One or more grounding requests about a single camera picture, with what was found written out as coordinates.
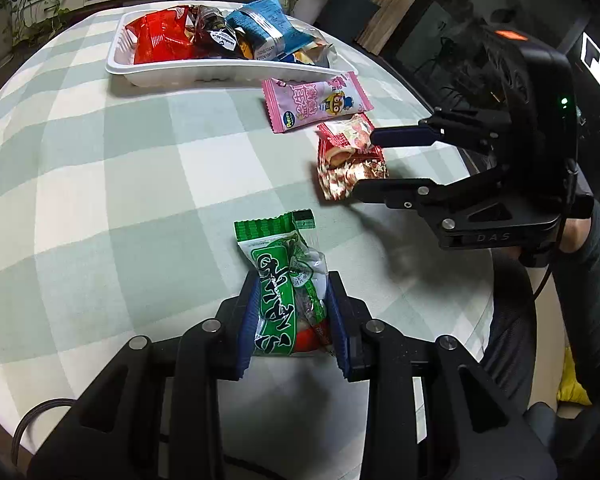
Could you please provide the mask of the dark sleeved forearm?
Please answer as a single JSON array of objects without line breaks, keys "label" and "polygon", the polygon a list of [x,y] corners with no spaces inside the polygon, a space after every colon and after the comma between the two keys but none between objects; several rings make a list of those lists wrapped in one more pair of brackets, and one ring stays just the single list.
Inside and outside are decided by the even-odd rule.
[{"label": "dark sleeved forearm", "polygon": [[[536,357],[536,311],[527,270],[494,252],[493,318],[480,361],[518,411],[527,409]],[[577,380],[600,405],[600,203],[585,222],[569,220],[553,260],[553,280]]]}]

